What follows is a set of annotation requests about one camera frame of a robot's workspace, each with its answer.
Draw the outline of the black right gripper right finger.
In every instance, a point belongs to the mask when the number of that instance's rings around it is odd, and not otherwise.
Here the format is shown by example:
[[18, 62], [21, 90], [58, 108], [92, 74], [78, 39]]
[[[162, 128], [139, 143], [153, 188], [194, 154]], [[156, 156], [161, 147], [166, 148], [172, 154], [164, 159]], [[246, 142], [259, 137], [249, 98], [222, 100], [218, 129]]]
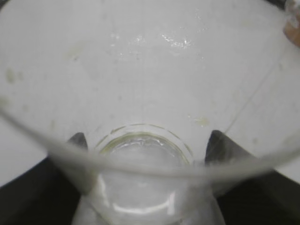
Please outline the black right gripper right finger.
[[248, 180], [213, 185], [227, 225], [298, 225], [300, 185], [273, 170]]

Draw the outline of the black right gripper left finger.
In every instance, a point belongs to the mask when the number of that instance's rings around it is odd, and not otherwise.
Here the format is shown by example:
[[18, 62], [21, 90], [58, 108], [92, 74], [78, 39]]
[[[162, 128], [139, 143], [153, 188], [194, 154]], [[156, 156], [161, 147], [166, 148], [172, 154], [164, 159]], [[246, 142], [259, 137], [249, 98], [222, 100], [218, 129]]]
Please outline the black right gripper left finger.
[[0, 188], [2, 225], [70, 225], [81, 195], [49, 157]]

